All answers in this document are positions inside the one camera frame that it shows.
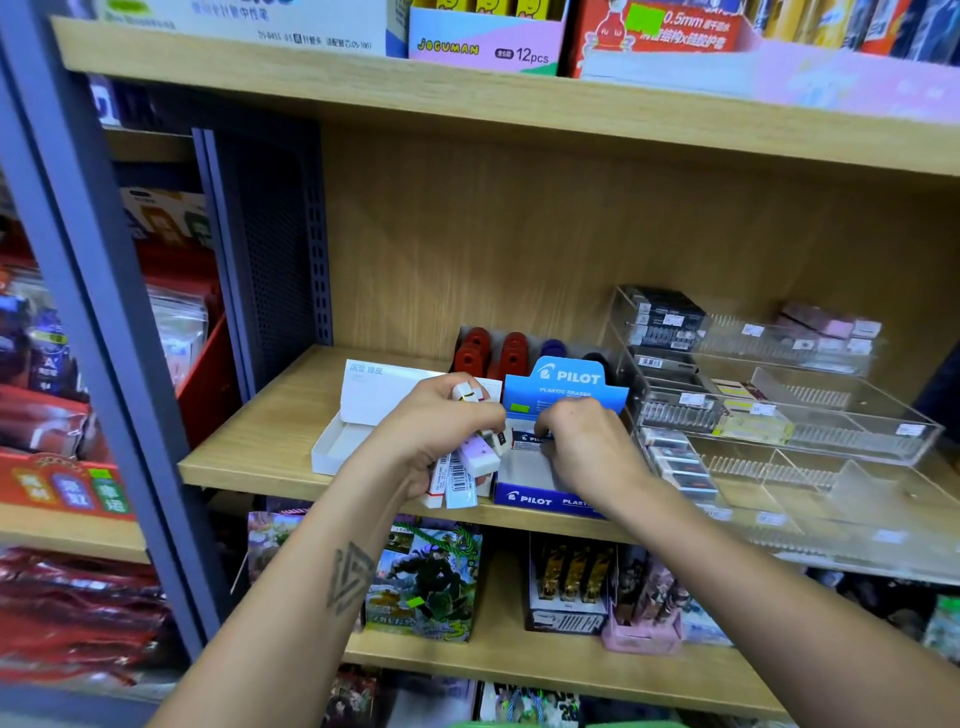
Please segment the wooden back panel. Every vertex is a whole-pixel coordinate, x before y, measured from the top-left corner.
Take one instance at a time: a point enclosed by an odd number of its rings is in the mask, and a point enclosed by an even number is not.
[[[324,126],[334,340],[446,358],[461,324],[596,341],[612,287],[884,324],[871,379],[911,400],[960,337],[943,195],[776,167]]]

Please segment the yellow eraser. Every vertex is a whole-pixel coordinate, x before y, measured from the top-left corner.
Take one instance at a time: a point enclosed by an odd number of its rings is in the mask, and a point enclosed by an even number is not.
[[[511,0],[477,0],[477,12],[489,15],[509,15]]]
[[[550,0],[516,0],[516,16],[532,17],[534,20],[546,20],[550,9]]]
[[[437,0],[439,11],[473,12],[474,0]]]

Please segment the person's right hand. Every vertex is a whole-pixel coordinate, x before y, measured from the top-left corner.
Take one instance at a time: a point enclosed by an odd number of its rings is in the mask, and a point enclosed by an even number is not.
[[[559,400],[537,417],[538,437],[553,433],[544,454],[567,488],[600,511],[609,511],[623,488],[653,476],[620,418],[593,397]]]

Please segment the clear plastic organizer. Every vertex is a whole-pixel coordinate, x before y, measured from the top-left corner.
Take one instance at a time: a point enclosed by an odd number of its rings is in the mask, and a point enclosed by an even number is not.
[[[711,311],[715,305],[723,310],[730,302],[708,302],[708,316],[702,324],[695,330],[676,331],[676,336],[686,338],[671,341],[669,346],[673,351],[865,376],[881,345],[876,340],[845,341],[821,336],[800,325],[760,324],[733,314],[718,314]],[[649,314],[637,308],[629,287],[624,286],[613,290],[610,323],[616,337],[626,346],[642,345],[652,325]]]
[[[630,388],[633,425],[896,465],[915,465],[943,430],[869,382],[829,372],[628,346],[616,376]]]
[[[696,504],[749,541],[818,566],[960,583],[960,501],[918,470],[689,440],[717,486]]]

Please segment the hand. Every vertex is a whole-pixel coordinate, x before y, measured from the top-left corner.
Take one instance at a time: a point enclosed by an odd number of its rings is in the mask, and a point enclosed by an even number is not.
[[[612,410],[593,397],[559,400],[537,418],[534,432],[553,433],[543,452],[567,488],[598,510],[616,493],[652,478],[636,445]]]
[[[485,401],[451,400],[453,388],[465,381],[482,389]],[[357,452],[363,450],[369,455],[375,449],[375,457],[386,457],[389,465],[399,468],[401,486],[406,488],[407,495],[419,496],[426,493],[430,484],[430,466],[454,451],[472,432],[503,431],[507,413],[502,404],[487,401],[489,398],[490,393],[470,375],[424,379],[384,418]]]

